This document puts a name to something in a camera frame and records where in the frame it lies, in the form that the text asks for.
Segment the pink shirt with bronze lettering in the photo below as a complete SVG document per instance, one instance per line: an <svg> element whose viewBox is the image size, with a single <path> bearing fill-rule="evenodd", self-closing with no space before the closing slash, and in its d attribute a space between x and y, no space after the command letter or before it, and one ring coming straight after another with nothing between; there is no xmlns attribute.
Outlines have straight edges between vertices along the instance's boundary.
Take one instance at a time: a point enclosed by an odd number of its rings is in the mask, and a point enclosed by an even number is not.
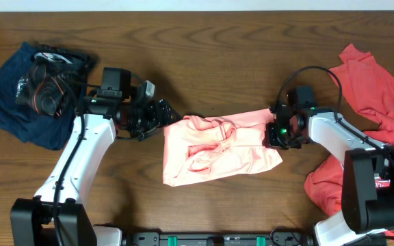
<svg viewBox="0 0 394 246"><path fill-rule="evenodd" d="M177 187L271 170L283 161L263 143L266 124L272 121L269 109L184 116L163 130L163 183Z"/></svg>

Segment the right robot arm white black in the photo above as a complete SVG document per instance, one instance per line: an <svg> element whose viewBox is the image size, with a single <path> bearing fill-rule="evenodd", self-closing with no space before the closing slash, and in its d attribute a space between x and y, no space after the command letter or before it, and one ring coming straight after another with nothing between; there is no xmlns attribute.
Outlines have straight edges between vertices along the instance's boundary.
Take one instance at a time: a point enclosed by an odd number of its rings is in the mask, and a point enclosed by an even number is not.
<svg viewBox="0 0 394 246"><path fill-rule="evenodd" d="M394 145L372 139L323 107L282 105L267 123L264 145L299 149L316 143L343 168L341 211L314 227L316 245L348 245L388 239L394 230Z"/></svg>

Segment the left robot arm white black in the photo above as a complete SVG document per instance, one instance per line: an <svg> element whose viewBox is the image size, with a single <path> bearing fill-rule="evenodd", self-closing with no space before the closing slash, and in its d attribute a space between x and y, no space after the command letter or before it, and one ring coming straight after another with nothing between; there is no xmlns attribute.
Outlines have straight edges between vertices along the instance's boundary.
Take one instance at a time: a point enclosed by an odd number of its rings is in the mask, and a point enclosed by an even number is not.
<svg viewBox="0 0 394 246"><path fill-rule="evenodd" d="M84 207L101 160L120 129L130 133L129 140L142 141L180 118L166 100L138 105L87 97L46 182L11 209L15 245L127 245L120 228L93 225Z"/></svg>

